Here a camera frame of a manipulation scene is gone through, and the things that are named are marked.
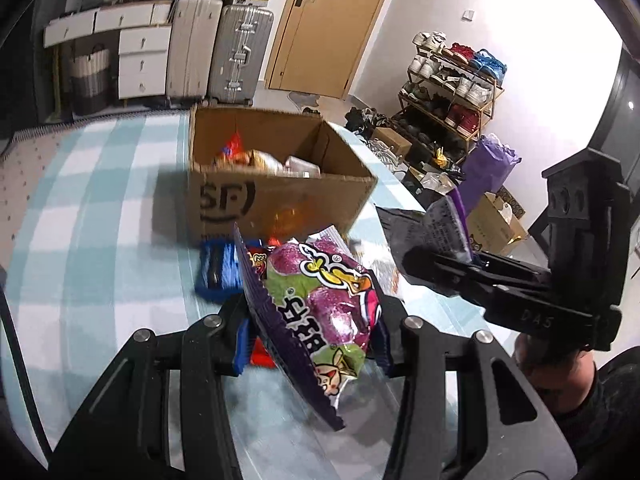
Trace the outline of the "right hand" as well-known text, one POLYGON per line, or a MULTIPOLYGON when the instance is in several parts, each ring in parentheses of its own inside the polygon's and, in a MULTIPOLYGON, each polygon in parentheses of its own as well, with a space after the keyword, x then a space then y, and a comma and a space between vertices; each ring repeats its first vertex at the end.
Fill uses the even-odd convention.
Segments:
POLYGON ((552 356, 545 341, 525 334, 515 339, 513 359, 552 413, 567 413, 578 408, 588 396, 596 376, 591 351, 552 356))

